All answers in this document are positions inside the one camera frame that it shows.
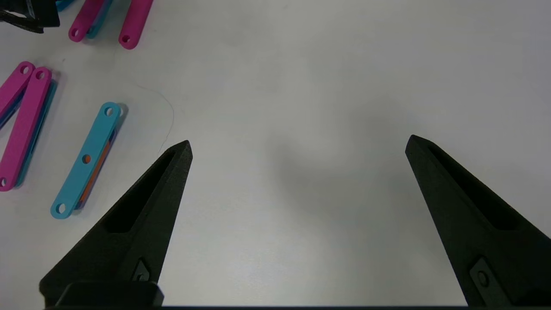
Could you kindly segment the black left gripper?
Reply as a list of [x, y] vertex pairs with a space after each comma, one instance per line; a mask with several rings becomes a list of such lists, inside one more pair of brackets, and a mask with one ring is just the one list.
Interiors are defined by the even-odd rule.
[[2, 0], [0, 21], [36, 34], [60, 26], [55, 0]]

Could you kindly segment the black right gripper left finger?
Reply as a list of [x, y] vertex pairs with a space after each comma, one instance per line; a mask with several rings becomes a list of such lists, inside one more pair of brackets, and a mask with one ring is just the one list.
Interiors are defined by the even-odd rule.
[[46, 307], [161, 307], [158, 281], [193, 160], [167, 149], [41, 279]]

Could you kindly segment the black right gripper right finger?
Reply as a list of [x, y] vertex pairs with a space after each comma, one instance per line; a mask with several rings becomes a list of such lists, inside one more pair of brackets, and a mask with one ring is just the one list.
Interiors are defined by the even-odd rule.
[[470, 307], [549, 307], [550, 238], [435, 143], [406, 157]]

